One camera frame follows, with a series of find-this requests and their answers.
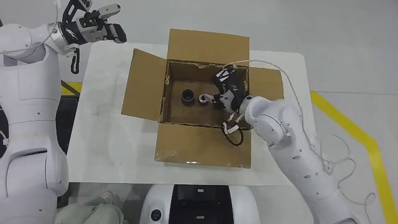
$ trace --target white cloth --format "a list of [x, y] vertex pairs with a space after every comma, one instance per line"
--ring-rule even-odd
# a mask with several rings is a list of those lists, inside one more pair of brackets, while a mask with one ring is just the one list
[[123, 224], [122, 211], [114, 205], [97, 198], [84, 205], [71, 204], [55, 217], [55, 224]]

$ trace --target white cable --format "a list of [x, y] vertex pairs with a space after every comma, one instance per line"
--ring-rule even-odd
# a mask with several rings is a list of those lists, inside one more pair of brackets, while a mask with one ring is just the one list
[[[290, 87], [291, 87], [291, 89], [292, 89], [292, 91], [293, 91], [294, 98], [296, 99], [296, 102], [297, 102], [297, 104], [298, 104], [298, 108], [300, 109], [300, 114], [301, 114], [300, 117], [301, 117], [301, 119], [302, 119], [302, 121], [301, 121], [301, 123], [302, 123], [302, 129], [303, 129], [304, 135], [305, 135], [305, 137], [307, 138], [307, 141], [308, 141], [308, 143], [309, 143], [309, 145], [310, 145], [310, 149], [311, 149], [323, 162], [328, 162], [328, 163], [330, 163], [330, 164], [340, 164], [340, 163], [345, 162], [345, 161], [351, 161], [351, 162], [354, 164], [354, 167], [353, 167], [353, 170], [351, 171], [351, 173], [349, 173], [347, 176], [345, 176], [344, 178], [340, 179], [340, 180], [337, 182], [337, 187], [340, 189], [340, 183], [341, 183], [342, 181], [344, 181], [344, 180], [350, 178], [350, 177], [354, 174], [354, 172], [355, 172], [355, 170], [356, 170], [356, 163], [355, 163], [355, 160], [349, 157], [349, 156], [351, 155], [351, 150], [350, 150], [350, 148], [349, 148], [347, 142], [346, 142], [344, 139], [342, 139], [341, 137], [339, 137], [339, 136], [333, 134], [334, 137], [340, 139], [340, 140], [346, 145], [347, 150], [348, 150], [348, 155], [347, 155], [345, 158], [340, 159], [340, 160], [338, 160], [338, 161], [336, 161], [336, 162], [334, 162], [334, 161], [329, 161], [329, 160], [324, 159], [324, 158], [323, 158], [323, 154], [322, 154], [322, 140], [320, 141], [320, 150], [321, 150], [321, 154], [319, 155], [319, 154], [316, 152], [316, 150], [315, 150], [315, 145], [311, 143], [311, 140], [310, 140], [310, 138], [309, 138], [307, 132], [305, 131], [305, 128], [304, 128], [304, 114], [303, 114], [303, 108], [302, 108], [302, 106], [301, 106], [301, 104], [300, 104], [300, 102], [299, 102], [299, 99], [297, 98], [296, 91], [295, 91], [295, 89], [294, 89], [294, 87], [293, 87], [293, 84], [292, 84], [292, 81], [290, 80], [290, 77], [287, 75], [287, 73], [286, 73], [283, 69], [281, 69], [279, 66], [273, 64], [272, 62], [267, 62], [267, 61], [265, 61], [265, 60], [241, 60], [241, 61], [237, 61], [237, 62], [231, 62], [231, 63], [225, 65], [224, 67], [226, 67], [226, 66], [228, 66], [228, 65], [231, 65], [231, 64], [242, 63], [242, 62], [263, 62], [263, 63], [272, 65], [273, 67], [279, 69], [279, 70], [286, 76], [287, 81], [289, 82], [289, 85], [290, 85]], [[344, 192], [343, 192], [341, 189], [340, 189], [340, 192], [341, 192], [341, 194], [344, 196], [344, 198], [347, 199], [349, 202], [351, 202], [351, 203], [353, 203], [353, 204], [356, 204], [356, 205], [364, 206], [364, 211], [365, 211], [366, 217], [368, 218], [369, 223], [372, 224], [372, 221], [371, 221], [371, 219], [370, 219], [370, 217], [369, 217], [369, 215], [368, 215], [368, 210], [367, 210], [366, 207], [369, 205], [369, 203], [368, 203], [369, 198], [372, 197], [372, 196], [375, 197], [375, 196], [376, 196], [376, 193], [371, 192], [371, 193], [367, 194], [367, 196], [365, 197], [364, 202], [363, 202], [363, 203], [360, 203], [360, 202], [356, 202], [356, 201], [353, 201], [353, 200], [351, 200], [350, 198], [348, 198], [348, 197], [344, 194]]]
[[4, 132], [2, 132], [1, 130], [0, 130], [0, 134], [2, 135], [2, 138], [3, 138], [3, 139], [7, 139], [7, 138], [6, 138], [6, 135], [4, 135]]
[[31, 47], [26, 48], [26, 49], [5, 50], [5, 51], [3, 51], [3, 52], [0, 52], [0, 55], [6, 54], [6, 53], [11, 53], [11, 52], [18, 52], [18, 51], [24, 51], [24, 50], [34, 49], [34, 48], [36, 48], [37, 46], [40, 46], [40, 45], [44, 44], [44, 42], [47, 41], [47, 39], [49, 39], [49, 38], [51, 37], [53, 31], [55, 30], [55, 27], [57, 26], [57, 22], [58, 22], [58, 3], [57, 3], [57, 0], [54, 0], [54, 1], [55, 1], [55, 9], [56, 9], [56, 12], [55, 12], [55, 22], [54, 22], [54, 26], [52, 27], [52, 30], [50, 31], [49, 35], [48, 35], [43, 41], [41, 41], [40, 43], [38, 43], [38, 44], [36, 44], [36, 45], [34, 45], [34, 46], [31, 46]]

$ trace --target cardboard box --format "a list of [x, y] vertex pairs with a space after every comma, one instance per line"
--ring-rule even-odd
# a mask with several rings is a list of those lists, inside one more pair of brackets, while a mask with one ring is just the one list
[[[159, 122], [156, 161], [250, 168], [247, 124], [242, 145], [232, 146], [221, 130], [228, 113], [211, 103], [184, 106], [180, 99], [186, 88], [196, 101], [202, 93], [218, 93], [212, 77], [240, 60], [249, 60], [248, 37], [195, 30], [170, 30], [167, 59], [134, 49], [121, 113]], [[240, 65], [236, 74], [242, 90], [270, 100], [284, 97], [280, 71]], [[240, 135], [230, 138], [238, 142]]]

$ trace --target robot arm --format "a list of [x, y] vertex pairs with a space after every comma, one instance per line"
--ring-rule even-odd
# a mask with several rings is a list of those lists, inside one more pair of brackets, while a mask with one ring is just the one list
[[248, 96], [239, 112], [265, 140], [281, 171], [301, 193], [315, 224], [364, 223], [348, 206], [337, 181], [323, 170], [323, 161], [310, 149], [295, 108], [285, 100]]
[[[72, 55], [78, 65], [79, 45], [126, 41], [122, 28], [107, 20], [119, 5], [88, 12], [90, 7], [91, 0], [70, 0], [62, 22], [0, 28], [0, 105], [9, 123], [0, 159], [0, 223], [53, 223], [57, 197], [67, 191], [67, 158], [55, 127], [61, 97], [58, 54]], [[86, 13], [72, 21], [77, 9]]]

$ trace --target box flap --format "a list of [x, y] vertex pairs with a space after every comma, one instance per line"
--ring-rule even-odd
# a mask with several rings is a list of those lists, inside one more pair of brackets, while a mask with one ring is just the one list
[[[159, 124], [155, 160], [250, 168], [251, 132], [243, 131], [243, 136], [242, 145], [233, 146], [219, 128]], [[231, 139], [239, 142], [239, 132], [233, 133]]]
[[228, 64], [249, 60], [249, 49], [249, 37], [170, 29], [167, 58]]
[[122, 114], [159, 120], [166, 63], [166, 59], [134, 49]]
[[249, 67], [249, 94], [268, 100], [284, 98], [284, 85], [279, 70]]

